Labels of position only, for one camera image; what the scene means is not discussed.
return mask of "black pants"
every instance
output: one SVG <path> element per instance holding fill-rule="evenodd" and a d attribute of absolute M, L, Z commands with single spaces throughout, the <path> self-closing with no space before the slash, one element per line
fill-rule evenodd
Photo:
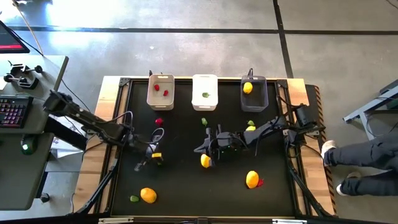
<path fill-rule="evenodd" d="M 330 149 L 324 163 L 336 166 L 355 165 L 388 170 L 361 178 L 348 178 L 341 183 L 347 195 L 398 195 L 398 136 L 386 135 L 372 141 Z"/>

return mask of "white bin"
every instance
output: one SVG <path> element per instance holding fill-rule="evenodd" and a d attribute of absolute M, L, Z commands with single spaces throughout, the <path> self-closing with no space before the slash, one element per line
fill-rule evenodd
<path fill-rule="evenodd" d="M 192 105 L 197 111 L 213 111 L 218 104 L 218 79 L 212 74 L 192 76 Z"/>
<path fill-rule="evenodd" d="M 149 77 L 147 103 L 153 110 L 172 110 L 174 107 L 174 76 L 153 74 Z"/>

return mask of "gray bin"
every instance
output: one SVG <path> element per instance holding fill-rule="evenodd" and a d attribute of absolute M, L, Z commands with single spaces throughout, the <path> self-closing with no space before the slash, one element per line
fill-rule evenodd
<path fill-rule="evenodd" d="M 250 94 L 243 92 L 243 85 L 250 82 L 253 90 Z M 267 80 L 265 77 L 253 76 L 253 68 L 241 80 L 241 108 L 245 112 L 261 112 L 268 106 Z"/>

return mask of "concrete floor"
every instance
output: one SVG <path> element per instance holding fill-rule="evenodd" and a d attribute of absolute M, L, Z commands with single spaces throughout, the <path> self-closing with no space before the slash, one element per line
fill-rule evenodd
<path fill-rule="evenodd" d="M 398 5 L 398 0 L 390 2 Z M 279 0 L 279 6 L 288 30 L 398 30 L 398 9 L 385 0 Z M 277 29 L 272 0 L 53 0 L 28 2 L 21 9 L 32 26 L 44 27 Z M 0 19 L 7 25 L 24 26 L 15 9 L 4 1 L 0 11 Z M 29 32 L 18 34 L 34 44 Z M 105 75 L 147 75 L 151 69 L 177 76 L 214 73 L 240 77 L 253 67 L 256 75 L 286 77 L 278 34 L 36 35 L 45 54 L 69 56 L 64 80 L 92 110 Z M 286 39 L 294 77 L 320 87 L 327 136 L 342 145 L 367 140 L 362 129 L 344 124 L 342 117 L 398 78 L 398 36 L 286 35 Z M 353 169 L 358 168 L 334 168 L 334 184 Z M 77 174 L 49 177 L 45 190 L 55 195 L 52 203 L 35 202 L 25 212 L 0 212 L 0 219 L 69 212 Z M 340 217 L 390 223 L 398 220 L 396 201 L 397 197 L 336 198 Z"/>

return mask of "keyboard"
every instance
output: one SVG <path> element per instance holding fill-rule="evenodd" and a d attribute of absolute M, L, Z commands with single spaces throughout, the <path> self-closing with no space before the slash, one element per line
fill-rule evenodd
<path fill-rule="evenodd" d="M 33 97 L 0 95 L 0 128 L 23 128 Z"/>

